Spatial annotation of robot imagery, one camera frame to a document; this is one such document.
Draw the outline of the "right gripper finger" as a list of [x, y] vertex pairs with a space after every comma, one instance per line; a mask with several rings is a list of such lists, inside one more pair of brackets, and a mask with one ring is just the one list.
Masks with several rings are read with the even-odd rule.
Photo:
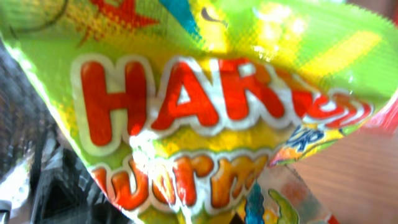
[[1, 223], [130, 223], [1, 47]]

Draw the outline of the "green Haribo gummy bag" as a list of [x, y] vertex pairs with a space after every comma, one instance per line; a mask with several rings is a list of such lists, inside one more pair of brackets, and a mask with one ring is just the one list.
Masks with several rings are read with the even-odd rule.
[[335, 223], [289, 165], [397, 91], [397, 27], [332, 1], [2, 1], [1, 40], [135, 223]]

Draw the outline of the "red Nescafe coffee stick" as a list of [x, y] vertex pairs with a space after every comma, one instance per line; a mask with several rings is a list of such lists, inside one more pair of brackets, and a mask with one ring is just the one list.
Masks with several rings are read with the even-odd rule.
[[393, 135], [397, 131], [397, 97], [392, 98], [361, 129], [369, 133]]

